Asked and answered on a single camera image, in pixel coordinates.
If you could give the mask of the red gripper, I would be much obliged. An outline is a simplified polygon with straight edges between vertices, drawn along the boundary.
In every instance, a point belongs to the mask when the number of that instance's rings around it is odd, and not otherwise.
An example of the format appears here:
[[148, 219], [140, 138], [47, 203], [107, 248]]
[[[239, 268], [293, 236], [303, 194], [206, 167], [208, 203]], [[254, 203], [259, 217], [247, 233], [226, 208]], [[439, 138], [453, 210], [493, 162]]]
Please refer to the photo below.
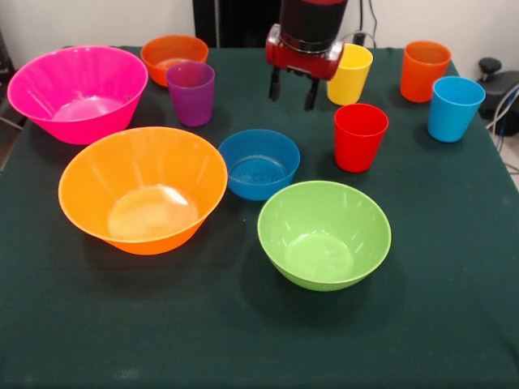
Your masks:
[[311, 111], [319, 89], [320, 79], [331, 79], [337, 71], [344, 50], [343, 41], [334, 41], [323, 53], [306, 53], [288, 46], [281, 39], [281, 25], [274, 24], [266, 40], [266, 58], [274, 66], [271, 73], [268, 98], [278, 101], [281, 90], [281, 70], [302, 72], [311, 77], [304, 110]]

